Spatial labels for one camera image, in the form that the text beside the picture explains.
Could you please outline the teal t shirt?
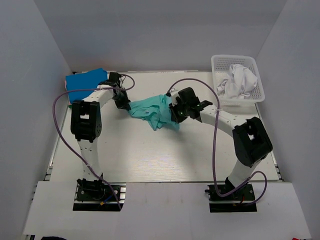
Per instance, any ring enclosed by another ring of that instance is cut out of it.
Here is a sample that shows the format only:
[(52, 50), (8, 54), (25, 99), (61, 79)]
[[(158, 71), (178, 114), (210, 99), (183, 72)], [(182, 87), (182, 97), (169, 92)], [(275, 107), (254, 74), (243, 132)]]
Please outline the teal t shirt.
[(178, 131), (180, 125), (171, 120), (171, 111), (169, 108), (169, 104), (171, 103), (170, 97), (160, 94), (143, 100), (130, 102), (130, 110), (128, 113), (132, 118), (147, 121), (154, 131), (164, 127)]

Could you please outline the white t shirt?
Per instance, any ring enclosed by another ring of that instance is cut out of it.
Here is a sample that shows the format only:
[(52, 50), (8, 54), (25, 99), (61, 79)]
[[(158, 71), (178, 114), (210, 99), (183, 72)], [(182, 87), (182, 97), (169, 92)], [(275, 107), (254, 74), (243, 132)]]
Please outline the white t shirt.
[(217, 93), (226, 99), (249, 99), (258, 84), (257, 76), (241, 64), (232, 64), (227, 76), (217, 84)]

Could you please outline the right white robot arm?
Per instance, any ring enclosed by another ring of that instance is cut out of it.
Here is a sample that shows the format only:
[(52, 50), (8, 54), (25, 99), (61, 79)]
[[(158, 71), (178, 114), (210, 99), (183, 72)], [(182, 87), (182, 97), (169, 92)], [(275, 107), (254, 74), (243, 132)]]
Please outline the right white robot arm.
[(169, 92), (171, 120), (182, 123), (187, 118), (214, 126), (233, 139), (236, 163), (225, 179), (218, 195), (236, 200), (244, 193), (244, 185), (252, 178), (260, 162), (273, 150), (267, 131), (258, 117), (246, 119), (218, 108), (208, 100), (200, 101), (191, 87)]

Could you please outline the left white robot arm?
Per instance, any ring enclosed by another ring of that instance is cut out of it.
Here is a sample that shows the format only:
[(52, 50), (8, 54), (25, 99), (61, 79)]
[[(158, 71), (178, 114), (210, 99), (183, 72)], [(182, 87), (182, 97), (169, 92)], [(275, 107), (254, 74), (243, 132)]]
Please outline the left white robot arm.
[(98, 137), (103, 128), (101, 108), (113, 100), (118, 109), (131, 109), (123, 77), (124, 74), (111, 72), (108, 80), (99, 83), (97, 90), (72, 103), (70, 130), (80, 148), (82, 178), (86, 181), (98, 181), (103, 177), (98, 156)]

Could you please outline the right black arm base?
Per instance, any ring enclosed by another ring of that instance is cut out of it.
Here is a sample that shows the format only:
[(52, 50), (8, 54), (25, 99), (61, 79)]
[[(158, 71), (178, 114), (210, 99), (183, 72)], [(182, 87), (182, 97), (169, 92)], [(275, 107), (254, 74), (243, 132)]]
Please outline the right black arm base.
[(208, 195), (210, 213), (254, 213), (257, 212), (253, 186), (247, 184), (241, 190), (226, 197), (218, 196), (215, 186), (208, 185), (204, 190)]

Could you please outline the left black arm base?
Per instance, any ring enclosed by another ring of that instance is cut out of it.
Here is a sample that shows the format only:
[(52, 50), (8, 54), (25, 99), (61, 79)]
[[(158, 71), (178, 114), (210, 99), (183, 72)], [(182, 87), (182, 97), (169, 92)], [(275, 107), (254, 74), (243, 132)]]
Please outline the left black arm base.
[(76, 212), (119, 212), (125, 203), (126, 184), (107, 185), (101, 180), (78, 179), (73, 211)]

